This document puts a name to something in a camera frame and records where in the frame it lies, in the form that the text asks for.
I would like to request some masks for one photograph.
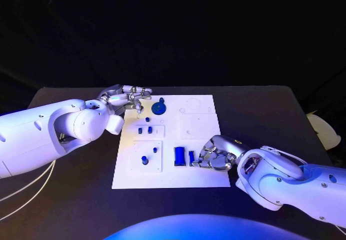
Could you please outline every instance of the cable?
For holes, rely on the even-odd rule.
[[[53,161],[51,161],[49,167],[46,168],[44,172],[40,174],[40,176],[39,176],[24,187],[21,187],[13,194],[10,194],[8,196],[2,197],[2,198],[0,199],[0,202],[1,202],[4,199],[10,198],[13,195],[15,195],[18,192],[21,192],[21,191],[41,178],[41,176],[46,174],[46,172],[49,171],[49,169],[50,169],[51,166],[53,166]]]
[[[346,235],[346,232],[340,229],[338,226],[335,226],[335,228],[340,230],[340,232]]]
[[[28,201],[21,205],[21,207],[18,207],[8,215],[5,215],[2,218],[0,218],[0,221],[4,220],[11,214],[14,214],[27,204],[28,202],[34,199],[34,197],[37,196],[37,194],[40,193],[43,187],[46,186],[46,183],[49,181],[49,178],[50,178],[50,175],[51,175],[51,172],[53,172],[53,169],[54,169],[54,165],[56,165],[56,160],[51,161],[51,168],[50,168],[50,172],[49,172],[49,175],[47,175],[47,178],[44,180],[44,183],[39,189],[39,191],[36,192],[36,194],[33,195],[33,197],[28,199]]]

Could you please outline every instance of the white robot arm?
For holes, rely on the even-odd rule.
[[[216,135],[191,165],[227,171],[235,164],[235,185],[261,206],[276,211],[289,204],[314,219],[346,228],[346,169],[307,164],[268,146],[249,149],[237,140]]]
[[[95,100],[70,99],[0,117],[0,178],[39,168],[96,140],[103,130],[118,135],[125,109],[142,111],[151,89],[106,88]]]

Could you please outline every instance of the black curtain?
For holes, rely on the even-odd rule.
[[[341,6],[2,0],[0,111],[41,87],[291,87],[307,112],[344,96]]]

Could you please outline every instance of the white board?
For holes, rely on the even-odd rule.
[[[160,97],[164,99],[165,112],[162,115],[154,115],[151,106]],[[227,172],[193,167],[188,164],[188,151],[194,152],[197,158],[207,140],[220,134],[213,96],[151,96],[151,100],[141,100],[141,105],[144,107],[141,114],[134,110],[126,110],[124,114],[111,188],[229,187]],[[148,126],[152,127],[151,134],[147,133]],[[154,153],[152,148],[158,143],[160,147]],[[174,166],[174,147],[184,147],[186,166]],[[147,165],[141,164],[141,156],[147,156]]]

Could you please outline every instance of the black table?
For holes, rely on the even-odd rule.
[[[41,88],[30,108],[67,100],[93,99],[102,88]],[[285,86],[152,87],[155,95],[212,95],[220,134],[249,147],[268,145],[308,163],[331,166],[292,91]],[[235,186],[230,188],[111,189],[119,136],[106,131],[98,140],[56,161],[50,180],[28,205],[0,222],[0,239],[102,239],[125,227],[177,214],[214,214],[274,225],[310,239],[343,237],[335,227],[285,205],[261,207]],[[21,188],[43,172],[0,180],[0,195]],[[33,196],[44,178],[0,203],[0,216]]]

